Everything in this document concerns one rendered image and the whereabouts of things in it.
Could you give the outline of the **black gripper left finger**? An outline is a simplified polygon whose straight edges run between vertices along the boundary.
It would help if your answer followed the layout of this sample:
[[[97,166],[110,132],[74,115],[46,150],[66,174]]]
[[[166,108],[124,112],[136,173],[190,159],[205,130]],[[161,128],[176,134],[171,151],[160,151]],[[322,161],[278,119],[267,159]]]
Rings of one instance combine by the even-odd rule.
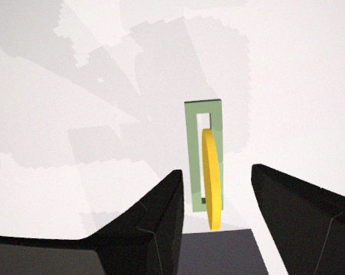
[[[184,181],[173,169],[86,238],[0,236],[0,275],[177,275],[182,227]]]

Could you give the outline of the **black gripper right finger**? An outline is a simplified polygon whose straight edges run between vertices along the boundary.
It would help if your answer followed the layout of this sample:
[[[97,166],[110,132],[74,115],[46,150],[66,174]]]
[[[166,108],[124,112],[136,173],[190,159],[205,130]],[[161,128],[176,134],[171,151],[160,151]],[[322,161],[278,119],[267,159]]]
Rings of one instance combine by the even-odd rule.
[[[288,275],[345,275],[345,196],[263,164],[251,183]]]

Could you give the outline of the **gold coin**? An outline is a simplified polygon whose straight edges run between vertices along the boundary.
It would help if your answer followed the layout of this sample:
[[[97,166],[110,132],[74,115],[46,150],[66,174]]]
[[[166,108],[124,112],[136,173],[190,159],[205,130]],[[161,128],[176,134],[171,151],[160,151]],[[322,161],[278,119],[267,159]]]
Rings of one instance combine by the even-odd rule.
[[[203,185],[211,230],[221,226],[220,175],[215,141],[211,129],[202,129]]]

